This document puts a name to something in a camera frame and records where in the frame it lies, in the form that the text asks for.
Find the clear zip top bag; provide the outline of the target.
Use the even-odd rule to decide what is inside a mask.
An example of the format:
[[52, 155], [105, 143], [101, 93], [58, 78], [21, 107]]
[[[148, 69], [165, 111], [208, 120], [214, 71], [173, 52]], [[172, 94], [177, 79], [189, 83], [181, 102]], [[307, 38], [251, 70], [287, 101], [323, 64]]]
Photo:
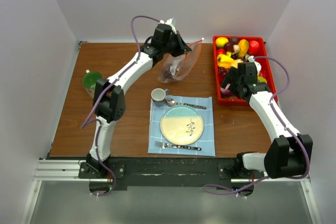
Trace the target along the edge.
[[185, 77], [187, 77], [198, 61], [198, 58], [201, 54], [203, 41], [204, 37], [198, 41], [189, 43], [188, 46], [192, 49], [192, 52], [190, 53], [183, 54], [178, 57], [173, 57], [169, 55], [163, 64], [161, 72], [158, 75], [157, 81], [163, 83], [161, 81], [161, 73], [163, 72], [163, 69], [169, 65], [177, 66], [180, 68], [173, 82], [182, 81]]

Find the dark red mango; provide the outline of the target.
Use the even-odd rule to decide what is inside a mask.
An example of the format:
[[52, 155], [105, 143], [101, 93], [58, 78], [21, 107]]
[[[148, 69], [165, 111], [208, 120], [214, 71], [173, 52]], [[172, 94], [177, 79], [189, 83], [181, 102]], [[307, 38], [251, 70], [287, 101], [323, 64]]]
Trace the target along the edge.
[[163, 69], [161, 73], [161, 81], [163, 83], [173, 82], [177, 76], [180, 68], [177, 66], [169, 65]]

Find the yellow bell pepper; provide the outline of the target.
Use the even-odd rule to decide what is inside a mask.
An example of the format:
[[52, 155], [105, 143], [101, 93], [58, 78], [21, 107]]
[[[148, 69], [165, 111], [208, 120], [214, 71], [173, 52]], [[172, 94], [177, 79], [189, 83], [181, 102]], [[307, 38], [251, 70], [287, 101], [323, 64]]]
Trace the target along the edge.
[[232, 63], [234, 62], [234, 59], [228, 55], [225, 54], [219, 54], [217, 56], [217, 65], [220, 68], [230, 68]]

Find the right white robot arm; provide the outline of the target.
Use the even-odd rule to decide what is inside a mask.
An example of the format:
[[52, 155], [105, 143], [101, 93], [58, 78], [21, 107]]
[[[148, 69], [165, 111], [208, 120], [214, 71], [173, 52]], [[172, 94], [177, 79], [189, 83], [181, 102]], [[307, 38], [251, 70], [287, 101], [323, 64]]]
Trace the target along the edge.
[[313, 147], [312, 138], [301, 134], [285, 117], [270, 87], [258, 81], [255, 62], [231, 67], [221, 86], [245, 100], [256, 112], [271, 140], [266, 153], [239, 153], [234, 173], [246, 178], [253, 170], [266, 172], [272, 178], [301, 179], [308, 175]]

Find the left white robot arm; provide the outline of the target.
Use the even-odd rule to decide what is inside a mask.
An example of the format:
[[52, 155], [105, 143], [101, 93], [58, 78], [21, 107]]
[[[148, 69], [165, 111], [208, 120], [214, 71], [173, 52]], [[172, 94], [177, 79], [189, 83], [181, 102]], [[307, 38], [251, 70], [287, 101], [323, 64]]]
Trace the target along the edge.
[[163, 59], [191, 52], [171, 19], [160, 21], [150, 42], [145, 42], [134, 57], [117, 73], [96, 82], [92, 113], [96, 115], [94, 140], [86, 157], [90, 171], [97, 178], [108, 174], [110, 144], [116, 123], [125, 113], [125, 93], [147, 71]]

